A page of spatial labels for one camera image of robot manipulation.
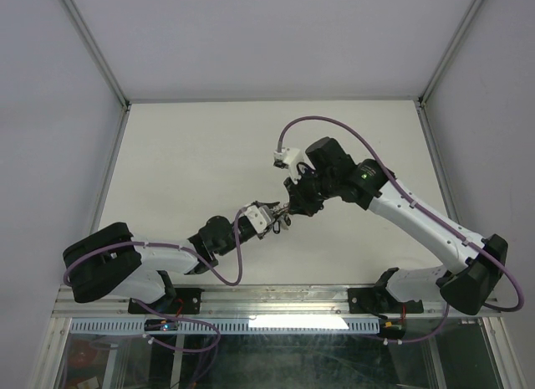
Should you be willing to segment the keyring with yellow handle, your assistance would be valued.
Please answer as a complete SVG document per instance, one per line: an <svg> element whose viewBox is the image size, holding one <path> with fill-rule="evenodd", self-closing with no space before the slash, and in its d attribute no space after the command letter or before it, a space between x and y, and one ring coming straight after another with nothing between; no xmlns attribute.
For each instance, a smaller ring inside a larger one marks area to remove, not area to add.
<svg viewBox="0 0 535 389"><path fill-rule="evenodd" d="M279 203L273 208L273 218L274 223L280 222L281 231L288 230L292 224L290 213L289 213L289 204L288 203Z"/></svg>

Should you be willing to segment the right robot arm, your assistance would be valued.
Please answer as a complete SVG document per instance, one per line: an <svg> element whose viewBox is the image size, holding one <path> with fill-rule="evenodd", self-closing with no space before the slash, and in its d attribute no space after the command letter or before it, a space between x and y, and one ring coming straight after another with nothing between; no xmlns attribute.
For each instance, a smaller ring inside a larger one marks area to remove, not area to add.
<svg viewBox="0 0 535 389"><path fill-rule="evenodd" d="M324 201L338 197L393 223L438 258L438 267L384 272L374 285L374 303L383 311L442 299L463 314L476 315L502 277L496 264L507 258L503 238L484 238L434 209L423 212L425 204L390 180L377 161L355 163L334 138L324 137L306 151L281 148L274 164L289 173L284 182L289 213L312 217Z"/></svg>

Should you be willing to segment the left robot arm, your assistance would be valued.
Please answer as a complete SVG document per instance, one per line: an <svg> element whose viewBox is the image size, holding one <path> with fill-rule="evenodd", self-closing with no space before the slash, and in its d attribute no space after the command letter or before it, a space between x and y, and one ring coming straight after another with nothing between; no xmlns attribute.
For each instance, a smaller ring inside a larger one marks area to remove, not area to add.
<svg viewBox="0 0 535 389"><path fill-rule="evenodd" d="M253 202L233 220L212 217L197 233L174 243L150 241L134 235L124 222L112 223L64 250L64 284L80 304L115 295L166 312L178 296L170 273L212 272L225 285L236 286L242 281L243 260L238 259L237 277L230 280L216 270L219 257L240 253L252 238L279 233L287 219L288 209L280 203Z"/></svg>

